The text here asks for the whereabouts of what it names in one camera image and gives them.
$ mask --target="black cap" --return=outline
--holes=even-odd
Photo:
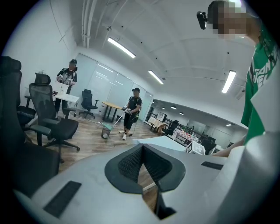
[[[140,92],[140,89],[139,88],[135,88],[135,89],[132,90],[132,92],[134,92],[134,91]]]
[[[76,59],[72,59],[69,63],[77,65],[77,60]]]

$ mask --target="chair armrest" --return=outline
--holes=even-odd
[[[30,127],[30,130],[35,131],[37,133],[49,136],[51,134],[51,129],[41,126],[41,125],[33,125]]]
[[[51,124],[51,125],[57,125],[59,123],[59,121],[53,120],[53,119],[49,119],[49,118],[44,118],[43,122],[45,122],[47,124]]]
[[[26,107],[29,107],[29,102],[31,100],[31,96],[24,96],[24,97],[27,98]]]

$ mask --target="headrest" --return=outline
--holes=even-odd
[[[21,62],[8,56],[0,58],[0,76],[4,76],[11,72],[19,72],[21,70]]]
[[[89,89],[84,89],[84,92],[85,92],[85,93],[91,93],[91,90],[89,90]]]
[[[51,83],[51,78],[48,75],[39,74],[39,73],[35,73],[35,74],[36,74],[36,78],[35,78],[36,85],[44,86]]]

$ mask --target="table leg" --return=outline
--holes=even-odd
[[[108,113],[107,119],[109,119],[109,116],[110,116],[111,110],[112,110],[112,107],[110,107],[110,109],[109,109],[109,113]]]
[[[112,122],[114,122],[114,118],[115,118],[116,113],[117,113],[117,108],[115,109],[115,113],[113,115]]]
[[[105,118],[106,118],[106,113],[107,113],[107,110],[108,110],[108,105],[106,106],[106,110],[105,110],[105,113],[104,113],[104,116],[103,116],[103,120],[105,121]]]

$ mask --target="man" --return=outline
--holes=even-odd
[[[140,89],[135,88],[132,92],[133,96],[129,98],[128,104],[123,108],[126,113],[123,121],[124,131],[119,132],[120,134],[123,134],[123,140],[126,140],[126,136],[130,131],[132,124],[135,122],[136,116],[140,112],[142,106],[142,99],[139,96]]]
[[[60,83],[69,85],[68,89],[67,89],[67,94],[70,93],[71,91],[71,87],[73,85],[75,85],[75,83],[77,82],[77,60],[72,59],[69,62],[69,68],[63,68],[56,76],[56,80]],[[58,113],[58,111],[60,110],[60,102],[61,99],[57,99],[55,101],[55,108],[56,108],[56,112]],[[63,114],[66,114],[66,112],[64,111],[64,108],[67,108],[68,104],[67,101],[62,100],[62,111]]]
[[[245,145],[251,138],[264,132],[251,98],[269,78],[277,61],[278,47],[262,21],[249,13],[238,12],[233,2],[213,1],[207,14],[208,24],[212,24],[219,35],[245,35],[255,43],[255,52],[247,73],[245,106],[241,120],[241,123],[248,127],[248,133],[239,142],[215,154],[227,157],[233,148]]]

